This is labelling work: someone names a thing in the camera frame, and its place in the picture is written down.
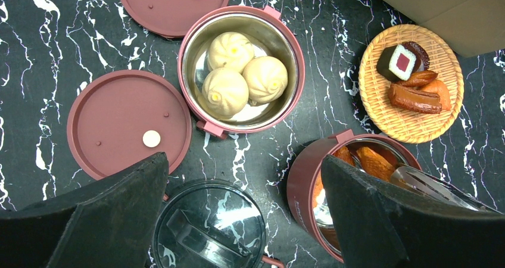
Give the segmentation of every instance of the pink handle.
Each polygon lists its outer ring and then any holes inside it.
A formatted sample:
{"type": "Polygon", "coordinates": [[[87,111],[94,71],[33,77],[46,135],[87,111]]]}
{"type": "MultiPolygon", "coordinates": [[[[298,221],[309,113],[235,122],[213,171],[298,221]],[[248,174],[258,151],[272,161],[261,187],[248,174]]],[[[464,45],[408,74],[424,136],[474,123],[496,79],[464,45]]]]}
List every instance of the pink handle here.
{"type": "Polygon", "coordinates": [[[224,133],[223,128],[219,127],[218,125],[212,124],[210,122],[198,121],[197,127],[202,129],[203,131],[205,131],[211,135],[214,135],[218,138],[221,138],[223,140],[228,137],[228,135],[224,133]]]}
{"type": "Polygon", "coordinates": [[[267,13],[268,15],[274,17],[275,19],[279,19],[280,18],[280,12],[275,10],[274,8],[270,7],[270,6],[265,6],[265,8],[263,8],[263,11],[265,11],[265,13],[267,13]]]}
{"type": "Polygon", "coordinates": [[[346,131],[343,131],[342,133],[339,134],[333,134],[328,137],[328,139],[335,138],[337,143],[343,143],[349,141],[351,138],[354,137],[354,133],[352,129],[347,129],[346,131]]]}
{"type": "Polygon", "coordinates": [[[273,259],[273,258],[270,258],[266,255],[264,255],[261,260],[267,264],[270,264],[270,265],[275,265],[277,266],[278,268],[284,268],[284,263],[280,262],[279,260],[277,259],[273,259]]]}

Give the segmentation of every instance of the woven basket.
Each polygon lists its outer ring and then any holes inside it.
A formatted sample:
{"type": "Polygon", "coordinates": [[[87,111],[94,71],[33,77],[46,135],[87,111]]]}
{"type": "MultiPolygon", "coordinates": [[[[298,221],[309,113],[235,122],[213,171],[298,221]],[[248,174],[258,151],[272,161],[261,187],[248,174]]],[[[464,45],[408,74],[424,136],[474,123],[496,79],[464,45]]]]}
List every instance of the woven basket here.
{"type": "Polygon", "coordinates": [[[458,60],[438,35],[415,25],[397,25],[375,37],[363,54],[359,74],[363,105],[377,127],[390,137],[407,143],[423,143],[442,135],[458,116],[463,103],[463,75],[458,60]],[[390,81],[377,70],[377,61],[388,46],[417,42],[429,55],[429,69],[438,73],[451,93],[452,110],[440,114],[421,114],[395,108],[388,98],[390,81]]]}

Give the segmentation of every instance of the white button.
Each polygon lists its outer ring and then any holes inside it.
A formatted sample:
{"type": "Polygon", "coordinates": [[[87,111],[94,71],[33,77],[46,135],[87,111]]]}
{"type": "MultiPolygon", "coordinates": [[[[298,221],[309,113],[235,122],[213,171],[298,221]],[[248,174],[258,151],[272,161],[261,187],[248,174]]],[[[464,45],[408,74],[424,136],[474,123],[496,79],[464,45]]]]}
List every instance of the white button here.
{"type": "Polygon", "coordinates": [[[144,133],[142,141],[144,142],[144,145],[146,145],[147,147],[154,148],[160,144],[161,136],[158,132],[154,130],[149,130],[144,133]]]}

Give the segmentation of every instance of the red filling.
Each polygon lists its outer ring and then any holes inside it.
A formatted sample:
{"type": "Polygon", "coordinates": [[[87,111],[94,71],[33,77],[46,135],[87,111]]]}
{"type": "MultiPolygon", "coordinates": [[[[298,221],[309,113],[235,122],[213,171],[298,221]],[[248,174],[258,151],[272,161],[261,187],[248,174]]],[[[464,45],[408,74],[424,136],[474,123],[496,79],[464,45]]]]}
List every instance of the red filling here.
{"type": "Polygon", "coordinates": [[[396,61],[396,66],[401,70],[401,71],[406,71],[407,66],[409,65],[410,59],[407,58],[404,54],[400,54],[398,57],[398,60],[396,61]]]}

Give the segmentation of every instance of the pink pot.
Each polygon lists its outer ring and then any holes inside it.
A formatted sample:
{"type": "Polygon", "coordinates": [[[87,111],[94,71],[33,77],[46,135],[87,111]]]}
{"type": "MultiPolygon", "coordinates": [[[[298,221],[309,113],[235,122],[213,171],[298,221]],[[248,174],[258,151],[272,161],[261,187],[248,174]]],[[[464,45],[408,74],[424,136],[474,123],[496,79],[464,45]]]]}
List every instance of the pink pot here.
{"type": "Polygon", "coordinates": [[[338,242],[329,241],[323,235],[331,235],[327,229],[320,228],[313,212],[312,196],[314,192],[314,184],[321,169],[323,159],[333,154],[341,147],[357,141],[360,138],[371,138],[382,141],[393,147],[396,153],[400,154],[407,163],[417,169],[421,169],[416,158],[399,142],[382,135],[362,134],[354,135],[351,129],[342,133],[332,135],[330,137],[319,139],[305,148],[294,161],[288,175],[288,202],[289,209],[295,217],[298,224],[305,229],[312,237],[314,237],[324,249],[335,259],[344,262],[339,248],[336,247],[338,242]]]}
{"type": "Polygon", "coordinates": [[[271,7],[261,10],[229,6],[208,13],[189,29],[180,47],[177,70],[182,93],[200,119],[197,123],[200,129],[223,139],[227,132],[258,132],[279,123],[294,109],[304,86],[305,64],[300,45],[279,17],[280,13],[271,7]],[[201,102],[201,85],[209,72],[207,49],[224,32],[246,35],[256,53],[280,59],[289,76],[288,87],[279,99],[261,106],[246,105],[229,120],[213,117],[201,102]]]}

